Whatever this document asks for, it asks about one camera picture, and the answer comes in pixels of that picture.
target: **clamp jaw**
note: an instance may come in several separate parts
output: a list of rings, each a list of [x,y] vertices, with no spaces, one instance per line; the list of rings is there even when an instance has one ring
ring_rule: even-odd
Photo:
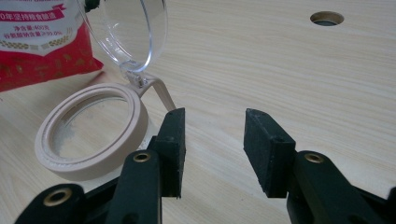
[[[396,188],[387,200],[353,187],[326,156],[295,150],[294,140],[248,109],[244,150],[268,198],[286,198],[291,223],[396,223]]]

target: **plastic container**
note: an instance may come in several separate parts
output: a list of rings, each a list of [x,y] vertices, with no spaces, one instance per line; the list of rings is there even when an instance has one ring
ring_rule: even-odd
[[[101,0],[88,13],[84,1],[78,4],[93,37],[130,81],[76,92],[52,110],[37,133],[35,154],[41,164],[63,178],[81,181],[120,167],[127,155],[145,149],[156,135],[140,99],[149,87],[168,110],[176,107],[163,82],[144,72],[165,42],[165,2]],[[92,23],[90,16],[102,20]]]

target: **red plastic bag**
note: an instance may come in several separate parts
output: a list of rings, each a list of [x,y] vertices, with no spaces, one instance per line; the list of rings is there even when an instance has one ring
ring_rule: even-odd
[[[0,5],[0,91],[100,70],[75,0]]]

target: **transparent plastic lid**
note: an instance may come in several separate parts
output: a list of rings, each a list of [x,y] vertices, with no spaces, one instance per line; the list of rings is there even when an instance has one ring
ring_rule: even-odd
[[[95,40],[123,73],[139,73],[163,48],[164,0],[78,0]]]

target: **wooden table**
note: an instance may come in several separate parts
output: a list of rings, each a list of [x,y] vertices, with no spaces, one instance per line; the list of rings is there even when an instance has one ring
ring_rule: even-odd
[[[297,150],[327,155],[355,186],[381,197],[396,186],[396,2],[169,0],[168,41],[148,71],[186,108],[181,200],[163,223],[290,223],[267,199],[243,150],[245,111],[269,113]],[[339,25],[311,22],[319,11]],[[41,166],[35,135],[63,99],[100,82],[125,82],[97,46],[100,76],[68,77],[0,93],[0,222],[12,223],[42,190],[68,182]],[[166,113],[150,90],[156,125]],[[103,180],[81,182],[85,190]]]

